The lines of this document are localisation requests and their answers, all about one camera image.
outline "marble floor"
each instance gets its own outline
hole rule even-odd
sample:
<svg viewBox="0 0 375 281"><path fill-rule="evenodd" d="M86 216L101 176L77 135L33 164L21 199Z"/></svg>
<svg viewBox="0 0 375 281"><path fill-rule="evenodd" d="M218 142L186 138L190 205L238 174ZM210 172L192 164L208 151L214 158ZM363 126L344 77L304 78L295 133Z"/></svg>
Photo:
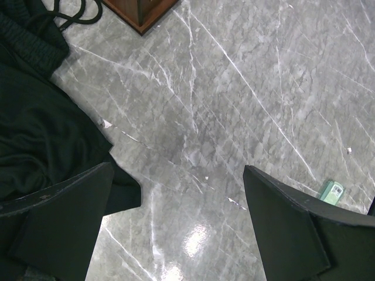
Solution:
<svg viewBox="0 0 375 281"><path fill-rule="evenodd" d="M334 179L339 205L366 213L374 32L372 0L181 0L144 37L107 8L67 29L53 81L108 122L111 153L144 195L104 218L87 280L265 280L246 164L313 196Z"/></svg>

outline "black cloth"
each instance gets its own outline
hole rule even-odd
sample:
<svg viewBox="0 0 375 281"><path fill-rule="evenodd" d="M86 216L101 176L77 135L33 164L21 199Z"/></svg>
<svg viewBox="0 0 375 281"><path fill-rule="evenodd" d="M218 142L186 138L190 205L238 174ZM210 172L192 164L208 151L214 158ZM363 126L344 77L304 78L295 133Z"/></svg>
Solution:
<svg viewBox="0 0 375 281"><path fill-rule="evenodd" d="M32 16L47 12L41 0L0 0L0 39L35 72L49 78L69 53L69 47L51 22L37 34L42 21L28 26Z"/></svg>
<svg viewBox="0 0 375 281"><path fill-rule="evenodd" d="M40 0L0 0L0 201L67 180L103 161L115 173L106 214L139 207L141 188L121 170L96 125L48 78L69 48Z"/></svg>

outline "wooden furniture base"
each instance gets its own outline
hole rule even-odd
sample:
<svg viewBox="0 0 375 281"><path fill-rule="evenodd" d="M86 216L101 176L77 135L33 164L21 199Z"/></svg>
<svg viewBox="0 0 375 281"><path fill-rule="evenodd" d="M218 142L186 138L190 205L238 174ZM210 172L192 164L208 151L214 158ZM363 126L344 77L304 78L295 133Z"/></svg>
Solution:
<svg viewBox="0 0 375 281"><path fill-rule="evenodd" d="M140 35L149 30L178 0L103 0Z"/></svg>

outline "white debris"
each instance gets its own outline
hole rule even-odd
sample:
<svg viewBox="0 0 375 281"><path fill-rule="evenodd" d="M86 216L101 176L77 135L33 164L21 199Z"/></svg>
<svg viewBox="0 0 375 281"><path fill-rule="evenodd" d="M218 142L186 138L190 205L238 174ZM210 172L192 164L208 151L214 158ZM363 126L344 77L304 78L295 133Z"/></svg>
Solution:
<svg viewBox="0 0 375 281"><path fill-rule="evenodd" d="M104 120L104 119L101 120L101 125L104 127L104 129L107 129L113 126L111 123L109 123L107 120Z"/></svg>

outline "green object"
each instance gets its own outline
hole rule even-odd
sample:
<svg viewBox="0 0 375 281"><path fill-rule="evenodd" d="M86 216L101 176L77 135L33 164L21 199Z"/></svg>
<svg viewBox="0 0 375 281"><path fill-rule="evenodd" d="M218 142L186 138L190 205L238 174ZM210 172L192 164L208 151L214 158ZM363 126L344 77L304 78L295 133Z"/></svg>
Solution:
<svg viewBox="0 0 375 281"><path fill-rule="evenodd" d="M322 195L319 199L328 204L336 205L344 191L345 189L341 184L336 181L329 180L325 183Z"/></svg>

